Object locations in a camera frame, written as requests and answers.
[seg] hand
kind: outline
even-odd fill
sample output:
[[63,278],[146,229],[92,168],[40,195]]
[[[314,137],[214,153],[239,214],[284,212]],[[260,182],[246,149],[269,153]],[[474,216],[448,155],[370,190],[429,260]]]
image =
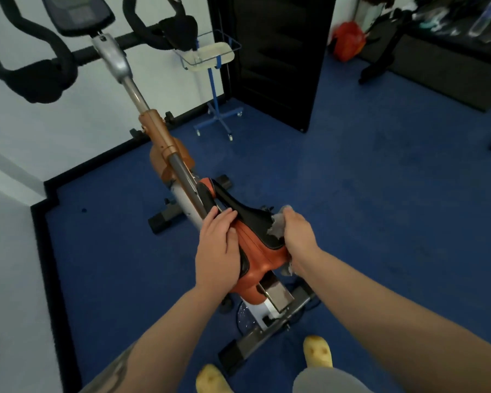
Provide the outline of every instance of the hand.
[[306,219],[291,207],[284,208],[284,239],[289,253],[293,257],[293,268],[301,275],[302,263],[320,251],[315,234]]
[[214,206],[203,220],[196,253],[196,286],[222,300],[235,286],[240,275],[238,234],[229,227],[238,212],[227,208],[218,215]]

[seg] foot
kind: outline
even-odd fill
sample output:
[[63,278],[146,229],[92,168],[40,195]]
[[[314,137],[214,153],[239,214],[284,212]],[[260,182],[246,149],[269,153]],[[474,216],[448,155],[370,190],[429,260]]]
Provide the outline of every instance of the foot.
[[233,393],[226,379],[213,364],[205,365],[196,377],[197,393]]
[[310,335],[304,339],[304,356],[308,367],[333,368],[331,350],[322,337]]

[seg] left hand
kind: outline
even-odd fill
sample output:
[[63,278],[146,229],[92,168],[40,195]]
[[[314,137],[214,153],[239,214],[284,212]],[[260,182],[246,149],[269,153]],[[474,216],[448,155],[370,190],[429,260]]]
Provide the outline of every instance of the left hand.
[[235,286],[240,275],[238,235],[229,227],[238,212],[227,208],[218,215],[213,207],[203,220],[196,253],[196,286],[222,300]]

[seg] orange bag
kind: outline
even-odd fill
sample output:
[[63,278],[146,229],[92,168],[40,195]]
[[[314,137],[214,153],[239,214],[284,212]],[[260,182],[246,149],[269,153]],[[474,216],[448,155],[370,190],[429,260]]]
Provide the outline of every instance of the orange bag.
[[333,55],[341,62],[347,62],[362,51],[366,45],[366,35],[356,22],[344,22],[333,33],[337,40]]

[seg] black door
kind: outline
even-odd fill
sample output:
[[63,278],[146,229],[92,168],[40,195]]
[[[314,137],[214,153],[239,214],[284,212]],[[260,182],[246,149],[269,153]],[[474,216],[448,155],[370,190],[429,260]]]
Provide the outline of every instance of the black door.
[[306,132],[335,0],[208,1],[213,27],[242,44],[226,94]]

